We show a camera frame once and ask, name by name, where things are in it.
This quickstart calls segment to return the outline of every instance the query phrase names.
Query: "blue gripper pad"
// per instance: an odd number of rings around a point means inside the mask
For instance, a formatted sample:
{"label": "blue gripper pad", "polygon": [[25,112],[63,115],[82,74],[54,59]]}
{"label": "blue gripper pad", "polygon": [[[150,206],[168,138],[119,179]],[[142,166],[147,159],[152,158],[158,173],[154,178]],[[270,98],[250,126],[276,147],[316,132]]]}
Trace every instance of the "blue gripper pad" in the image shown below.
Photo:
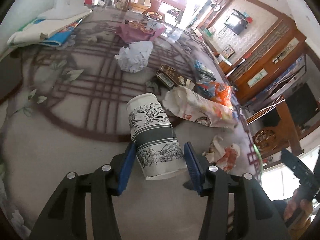
{"label": "blue gripper pad", "polygon": [[115,158],[119,157],[119,163],[117,168],[115,168],[115,171],[117,173],[118,177],[118,187],[117,187],[117,193],[120,196],[122,192],[126,189],[129,177],[131,174],[131,170],[133,167],[134,159],[136,157],[136,145],[135,143],[131,142],[127,149],[125,150],[124,154],[116,155],[113,157],[110,165],[113,167],[112,162],[115,161]]}
{"label": "blue gripper pad", "polygon": [[184,158],[187,163],[189,175],[193,184],[193,188],[198,195],[200,195],[203,191],[203,179],[202,179],[202,168],[201,165],[196,158],[195,151],[190,142],[187,142],[184,145]]}

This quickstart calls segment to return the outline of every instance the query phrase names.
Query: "cardboard box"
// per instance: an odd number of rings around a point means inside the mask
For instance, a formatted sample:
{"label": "cardboard box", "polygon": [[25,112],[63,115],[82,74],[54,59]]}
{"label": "cardboard box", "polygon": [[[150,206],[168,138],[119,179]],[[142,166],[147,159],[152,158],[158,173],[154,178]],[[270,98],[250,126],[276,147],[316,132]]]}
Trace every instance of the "cardboard box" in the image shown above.
{"label": "cardboard box", "polygon": [[157,71],[156,77],[169,89],[177,86],[184,86],[193,90],[195,84],[188,78],[184,77],[174,68],[168,65],[161,65],[161,69]]}

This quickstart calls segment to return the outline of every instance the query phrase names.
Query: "television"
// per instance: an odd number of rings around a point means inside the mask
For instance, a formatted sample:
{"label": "television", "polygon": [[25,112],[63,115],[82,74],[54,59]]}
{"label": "television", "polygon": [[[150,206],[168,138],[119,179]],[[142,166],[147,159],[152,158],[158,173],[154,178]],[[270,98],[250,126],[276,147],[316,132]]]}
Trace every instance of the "television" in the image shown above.
{"label": "television", "polygon": [[234,33],[239,35],[244,29],[247,28],[248,22],[245,20],[245,16],[239,11],[233,9],[236,13],[232,13],[225,21],[225,25]]}

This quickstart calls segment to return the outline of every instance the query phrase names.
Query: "barcode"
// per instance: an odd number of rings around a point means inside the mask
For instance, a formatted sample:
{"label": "barcode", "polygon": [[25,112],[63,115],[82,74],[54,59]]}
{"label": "barcode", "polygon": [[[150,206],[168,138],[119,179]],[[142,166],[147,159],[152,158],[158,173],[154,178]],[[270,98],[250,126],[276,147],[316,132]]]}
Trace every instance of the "barcode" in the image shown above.
{"label": "barcode", "polygon": [[167,84],[168,87],[173,87],[174,83],[163,73],[159,73],[158,77],[161,78],[161,80]]}

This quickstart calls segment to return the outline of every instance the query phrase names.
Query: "red packaging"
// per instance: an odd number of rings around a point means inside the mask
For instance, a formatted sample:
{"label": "red packaging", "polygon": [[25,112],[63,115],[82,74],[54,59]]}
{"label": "red packaging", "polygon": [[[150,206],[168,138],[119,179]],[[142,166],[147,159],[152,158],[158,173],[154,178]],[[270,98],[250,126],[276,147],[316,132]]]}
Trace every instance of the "red packaging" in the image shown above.
{"label": "red packaging", "polygon": [[118,34],[125,43],[130,44],[137,41],[153,41],[161,33],[166,30],[163,26],[157,30],[147,30],[145,27],[148,20],[128,21],[126,20],[124,24],[120,24],[116,29],[116,34]]}
{"label": "red packaging", "polygon": [[231,86],[227,86],[226,84],[218,83],[215,81],[207,82],[200,80],[197,82],[197,87],[205,98],[221,105],[227,106],[230,109],[233,108],[231,103]]}

